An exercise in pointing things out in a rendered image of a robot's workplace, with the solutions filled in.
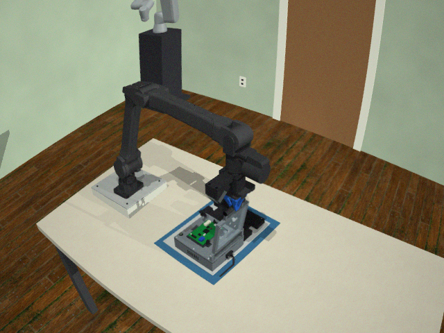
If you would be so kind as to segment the green circuit board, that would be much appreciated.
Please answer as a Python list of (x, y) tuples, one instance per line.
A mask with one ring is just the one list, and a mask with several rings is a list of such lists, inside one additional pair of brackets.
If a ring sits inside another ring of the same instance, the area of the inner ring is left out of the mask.
[(215, 233), (216, 224), (207, 220), (198, 228), (196, 228), (193, 232), (188, 234), (189, 237), (197, 241), (198, 243), (204, 245), (207, 239), (211, 239)]

